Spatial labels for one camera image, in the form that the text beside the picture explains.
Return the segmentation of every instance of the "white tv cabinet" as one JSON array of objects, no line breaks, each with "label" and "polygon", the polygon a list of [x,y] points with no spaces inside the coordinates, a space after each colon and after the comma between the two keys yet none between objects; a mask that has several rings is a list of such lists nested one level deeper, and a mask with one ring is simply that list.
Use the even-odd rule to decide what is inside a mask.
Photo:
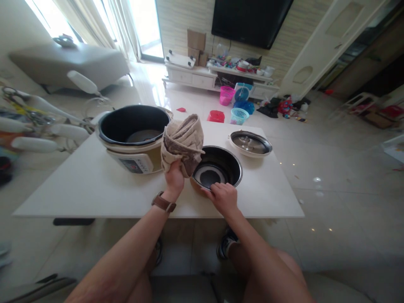
[{"label": "white tv cabinet", "polygon": [[166,63],[165,66],[167,67],[168,78],[162,78],[164,88],[167,88],[167,83],[176,83],[220,92],[220,86],[215,85],[215,82],[218,77],[217,72],[222,72],[253,79],[254,88],[251,92],[251,98],[260,100],[264,100],[265,98],[271,99],[279,90],[277,85],[269,85],[269,78],[252,73],[242,73],[226,67],[211,66],[208,64],[207,67],[196,66],[193,69],[187,69],[170,63]]}]

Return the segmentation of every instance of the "sneaker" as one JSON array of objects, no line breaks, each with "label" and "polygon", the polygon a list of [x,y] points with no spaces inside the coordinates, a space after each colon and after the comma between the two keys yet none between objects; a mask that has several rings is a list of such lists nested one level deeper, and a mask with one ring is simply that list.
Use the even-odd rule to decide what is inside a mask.
[{"label": "sneaker", "polygon": [[229,226],[227,226],[225,235],[223,236],[218,247],[216,248],[216,254],[218,255],[219,259],[227,260],[229,258],[228,256],[229,247],[233,243],[239,243],[239,238],[234,233],[234,231]]},{"label": "sneaker", "polygon": [[157,258],[156,258],[156,267],[161,263],[161,260],[163,259],[163,242],[161,241],[161,237],[158,238],[156,246],[154,249],[157,252]]}]

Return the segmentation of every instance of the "hand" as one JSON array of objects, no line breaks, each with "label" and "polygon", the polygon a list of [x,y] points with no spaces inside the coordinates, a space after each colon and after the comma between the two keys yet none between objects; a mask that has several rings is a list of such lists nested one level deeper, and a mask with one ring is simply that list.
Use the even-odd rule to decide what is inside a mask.
[{"label": "hand", "polygon": [[165,173],[167,188],[162,194],[162,198],[168,202],[175,203],[184,189],[184,176],[180,169],[181,160],[171,163],[170,170]]},{"label": "hand", "polygon": [[213,205],[223,217],[238,210],[237,190],[230,183],[215,183],[210,186],[211,191],[202,188],[207,197],[212,200]]}]

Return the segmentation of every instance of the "white door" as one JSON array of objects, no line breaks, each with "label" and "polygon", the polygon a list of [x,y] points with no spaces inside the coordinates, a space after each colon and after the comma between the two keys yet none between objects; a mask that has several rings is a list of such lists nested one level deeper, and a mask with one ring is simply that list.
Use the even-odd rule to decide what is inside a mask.
[{"label": "white door", "polygon": [[279,93],[305,96],[387,0],[334,0],[282,80]]}]

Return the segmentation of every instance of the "electrical outlet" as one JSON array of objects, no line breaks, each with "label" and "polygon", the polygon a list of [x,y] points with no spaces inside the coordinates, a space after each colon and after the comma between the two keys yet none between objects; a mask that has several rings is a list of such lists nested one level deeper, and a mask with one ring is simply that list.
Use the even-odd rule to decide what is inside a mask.
[{"label": "electrical outlet", "polygon": [[14,75],[8,69],[1,68],[0,77],[4,78],[4,79],[12,79],[12,78],[14,78]]}]

